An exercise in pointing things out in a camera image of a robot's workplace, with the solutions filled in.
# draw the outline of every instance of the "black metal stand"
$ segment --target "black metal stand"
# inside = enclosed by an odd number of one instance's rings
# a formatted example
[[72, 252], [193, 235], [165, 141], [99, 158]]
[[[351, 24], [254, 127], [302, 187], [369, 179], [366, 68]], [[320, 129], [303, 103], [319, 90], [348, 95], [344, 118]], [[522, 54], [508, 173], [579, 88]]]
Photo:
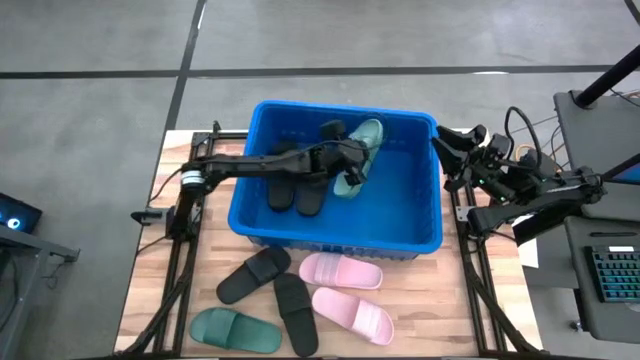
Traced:
[[[212, 133], [195, 133], [192, 140], [192, 149], [190, 158], [198, 155], [212, 154], [214, 143], [216, 140], [237, 140], [246, 139], [246, 132], [224, 132], [220, 126], [215, 123]], [[476, 199], [473, 190], [470, 187], [465, 188], [467, 205], [476, 206]], [[551, 355], [544, 350], [538, 350], [520, 334], [520, 332], [509, 321], [506, 314], [502, 311], [496, 301], [495, 287], [491, 276], [489, 259], [486, 248], [480, 245], [477, 253], [479, 255], [480, 273], [478, 276], [472, 262], [472, 253], [469, 249], [469, 237], [466, 221], [461, 220], [464, 216], [459, 216], [458, 210], [461, 207], [460, 197], [457, 192], [451, 194], [451, 203], [454, 208], [454, 220], [460, 243], [460, 252], [462, 256], [462, 265], [464, 269], [467, 293], [469, 296], [469, 306], [471, 308], [471, 317], [474, 329], [476, 344], [478, 347], [478, 357], [476, 359], [531, 359], [531, 360], [587, 360], [586, 358], [567, 357]], [[103, 357], [100, 359], [175, 359], [181, 357], [182, 342], [184, 339], [184, 330], [186, 325], [186, 314], [189, 305], [189, 294], [191, 292], [191, 282], [195, 267], [195, 258], [198, 249], [198, 240], [200, 234], [200, 216], [199, 211], [204, 208], [204, 198], [196, 201], [194, 216], [191, 218], [193, 231], [191, 236], [185, 241], [189, 244], [187, 259], [184, 269], [176, 281], [177, 264], [180, 258], [181, 243], [175, 241], [172, 247], [169, 269], [167, 271], [167, 280], [165, 291], [163, 294], [163, 303], [154, 315], [149, 325], [140, 334], [136, 342], [127, 348], [124, 352]], [[141, 223], [153, 223], [162, 221], [166, 216], [167, 209], [149, 208], [139, 213]], [[493, 335], [496, 341], [497, 350], [490, 350], [487, 345], [487, 338], [482, 323], [482, 313], [478, 297], [482, 299], [489, 310], [492, 321]], [[169, 311], [174, 307], [176, 301], [178, 303], [178, 315], [176, 321], [176, 329], [173, 334], [173, 342], [170, 350], [165, 350], [166, 337], [166, 321]], [[514, 345], [517, 352], [507, 350], [507, 344], [504, 339], [506, 336]], [[155, 342], [150, 353], [144, 353], [151, 340], [155, 337]], [[419, 357], [419, 359], [449, 359], [449, 357]]]
[[0, 249], [3, 250], [3, 254], [15, 258], [14, 261], [17, 262], [20, 273], [18, 302], [9, 315], [6, 326], [0, 332], [0, 359], [12, 359], [33, 300], [37, 296], [37, 282], [41, 280], [49, 256], [60, 256], [65, 263], [72, 263], [78, 259], [80, 250], [54, 244], [5, 226], [0, 226]]
[[[214, 146], [217, 140], [237, 140], [246, 139], [247, 133], [225, 132], [222, 131], [218, 122], [214, 122], [213, 132], [194, 133], [191, 141], [191, 151], [189, 160], [193, 160], [198, 156], [209, 156], [214, 153]], [[193, 280], [193, 272], [195, 268], [196, 255], [198, 251], [198, 243], [200, 237], [200, 227], [202, 224], [202, 212], [204, 211], [205, 197], [199, 197], [195, 200], [195, 206], [189, 217], [189, 230], [185, 232], [185, 236], [173, 240], [171, 246], [171, 254], [169, 256], [169, 266], [167, 268], [167, 276], [165, 280], [164, 290], [162, 294], [162, 303], [160, 308], [153, 316], [147, 327], [140, 333], [136, 341], [123, 352], [116, 354], [117, 356], [142, 356], [151, 340], [154, 340], [152, 354], [156, 356], [180, 356], [182, 352], [182, 343], [184, 340], [184, 331], [187, 321], [187, 311], [189, 308], [189, 298], [191, 294], [191, 283]], [[142, 225], [166, 221], [167, 214], [171, 214], [170, 209], [147, 208], [144, 212], [133, 213], [132, 217]], [[187, 255], [184, 267], [178, 277], [178, 263], [180, 254], [183, 251], [183, 244], [188, 244]], [[165, 349], [167, 318], [169, 312], [178, 302], [177, 319], [173, 341], [169, 350]]]
[[631, 74], [640, 66], [640, 45], [631, 50], [627, 56], [623, 57], [617, 64], [613, 65], [606, 73], [602, 74], [593, 84], [589, 85], [583, 92], [574, 97], [574, 102], [579, 107], [586, 109], [600, 96], [604, 95], [612, 87], [616, 86], [622, 79]]

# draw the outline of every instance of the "black slide sandal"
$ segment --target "black slide sandal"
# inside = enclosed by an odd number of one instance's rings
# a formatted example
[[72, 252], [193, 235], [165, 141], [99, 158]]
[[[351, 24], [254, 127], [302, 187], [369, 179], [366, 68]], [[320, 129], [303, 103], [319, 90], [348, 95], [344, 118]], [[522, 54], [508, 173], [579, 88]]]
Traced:
[[227, 305], [233, 304], [287, 271], [289, 265], [291, 257], [282, 248], [261, 250], [222, 280], [216, 289], [218, 299]]
[[318, 331], [307, 285], [298, 275], [282, 274], [273, 286], [293, 351], [300, 357], [313, 355], [318, 350]]
[[[288, 151], [297, 149], [293, 142], [279, 142], [273, 149], [272, 155], [285, 154]], [[296, 184], [292, 179], [271, 178], [267, 180], [267, 202], [271, 210], [275, 212], [287, 211], [293, 204], [293, 195], [296, 191]]]
[[322, 209], [329, 191], [329, 180], [298, 182], [296, 186], [296, 210], [304, 216], [316, 216]]

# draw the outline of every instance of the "green slide sandal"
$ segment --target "green slide sandal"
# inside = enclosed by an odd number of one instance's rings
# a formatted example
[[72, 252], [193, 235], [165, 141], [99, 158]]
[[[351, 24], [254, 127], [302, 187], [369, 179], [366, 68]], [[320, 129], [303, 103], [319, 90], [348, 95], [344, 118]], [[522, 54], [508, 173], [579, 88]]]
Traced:
[[261, 354], [275, 352], [282, 343], [282, 332], [277, 326], [220, 307], [196, 315], [189, 335], [203, 344]]
[[[367, 173], [371, 168], [371, 164], [373, 163], [373, 159], [378, 153], [380, 144], [382, 144], [383, 133], [382, 123], [377, 119], [369, 119], [360, 124], [356, 131], [349, 135], [350, 139], [360, 140], [367, 144], [367, 147], [369, 148], [369, 160], [362, 168], [362, 173], [364, 173], [365, 176], [367, 176]], [[358, 195], [363, 184], [356, 186], [347, 184], [347, 180], [344, 178], [345, 174], [346, 173], [343, 171], [336, 177], [336, 183], [333, 185], [333, 193], [336, 194], [336, 196], [351, 199]]]

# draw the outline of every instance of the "black keyboard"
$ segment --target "black keyboard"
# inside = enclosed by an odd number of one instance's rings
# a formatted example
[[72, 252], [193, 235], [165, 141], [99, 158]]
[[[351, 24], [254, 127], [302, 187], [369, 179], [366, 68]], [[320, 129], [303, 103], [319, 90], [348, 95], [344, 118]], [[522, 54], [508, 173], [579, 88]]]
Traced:
[[640, 247], [585, 248], [601, 302], [640, 303]]

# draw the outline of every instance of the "floor tile line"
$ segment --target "floor tile line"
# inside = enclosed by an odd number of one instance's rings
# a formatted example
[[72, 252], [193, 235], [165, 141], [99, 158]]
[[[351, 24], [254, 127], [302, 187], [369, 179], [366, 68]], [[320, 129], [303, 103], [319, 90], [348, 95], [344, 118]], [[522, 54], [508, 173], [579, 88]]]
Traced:
[[534, 66], [413, 66], [413, 67], [316, 67], [255, 69], [187, 69], [0, 72], [0, 80], [21, 79], [120, 79], [120, 78], [264, 78], [302, 76], [370, 76], [370, 75], [504, 75], [599, 73], [613, 65], [534, 65]]
[[189, 68], [191, 67], [191, 61], [193, 60], [193, 53], [198, 40], [198, 34], [200, 33], [200, 25], [202, 23], [202, 17], [204, 16], [206, 5], [207, 0], [198, 0], [196, 3], [193, 19], [191, 20], [189, 37], [187, 38], [187, 45], [185, 46], [182, 63], [180, 64], [180, 72], [178, 79], [176, 80], [176, 87], [173, 91], [173, 96], [171, 97], [171, 104], [169, 105], [169, 112], [167, 114], [167, 120], [164, 127], [165, 132], [176, 128], [180, 105], [182, 104], [182, 97], [184, 96], [184, 89], [187, 85]]
[[631, 12], [631, 16], [636, 20], [638, 25], [640, 25], [640, 11], [638, 11], [638, 7], [633, 2], [633, 0], [624, 0], [624, 3], [627, 4], [627, 8]]

